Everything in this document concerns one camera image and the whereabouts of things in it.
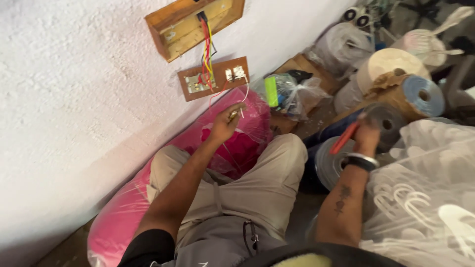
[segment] pink bag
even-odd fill
[[[246,92],[246,86],[234,88],[166,145],[174,145],[193,154],[209,136],[216,114],[241,102]],[[240,118],[233,136],[225,142],[226,147],[220,146],[208,165],[208,168],[234,180],[252,169],[272,140],[267,103],[252,90],[249,90],[244,102],[247,105],[244,118]],[[87,238],[87,258],[91,266],[116,267],[119,264],[150,205],[146,187],[150,182],[152,159],[112,197],[94,220]]]

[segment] green object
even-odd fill
[[[264,79],[264,84],[266,86],[266,95],[267,102],[269,107],[276,107],[279,105],[279,100],[277,99],[277,83],[276,77],[269,77]]]

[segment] floor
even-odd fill
[[[406,0],[406,3],[411,3],[413,0]],[[443,21],[452,11],[459,5],[448,5],[444,2],[439,4],[443,10],[440,12],[437,20]],[[397,8],[396,18],[392,23],[392,33],[396,36],[402,36],[405,32],[412,29],[416,15],[404,8]],[[447,31],[444,36],[444,42],[448,43],[454,37],[460,36],[463,33],[470,32],[469,38],[475,40],[475,31],[470,31],[475,26],[475,16],[467,18],[463,23],[457,25]],[[424,20],[421,28],[434,29],[427,20]],[[309,114],[309,119],[306,122],[299,123],[293,130],[293,133],[300,138],[305,138],[317,132],[324,124],[332,120],[336,116],[333,105],[326,103],[320,108],[315,109]],[[294,210],[291,213],[291,219],[286,233],[286,239],[290,243],[301,242],[306,239],[306,233],[309,230],[310,223],[318,214],[321,203],[325,195],[307,195],[299,193],[294,205]],[[89,229],[92,224],[89,223],[78,229],[68,239],[61,243],[58,247],[52,250],[48,255],[41,259],[34,267],[88,267],[89,264],[86,258],[86,239]]]

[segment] bracelet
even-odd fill
[[[348,153],[345,157],[345,161],[346,165],[356,165],[367,172],[371,172],[380,166],[380,163],[377,160],[360,153]]]

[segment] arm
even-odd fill
[[[239,103],[232,105],[216,115],[208,139],[178,171],[172,181],[152,201],[143,216],[133,238],[150,229],[162,229],[171,234],[176,242],[178,229],[195,198],[199,183],[212,156],[229,139],[239,122],[239,115],[232,121],[229,115],[245,107]]]
[[[374,158],[380,140],[378,126],[365,115],[359,117],[360,127],[353,150]],[[361,239],[361,212],[368,172],[347,165],[335,188],[326,197],[317,217],[316,241],[358,247]]]

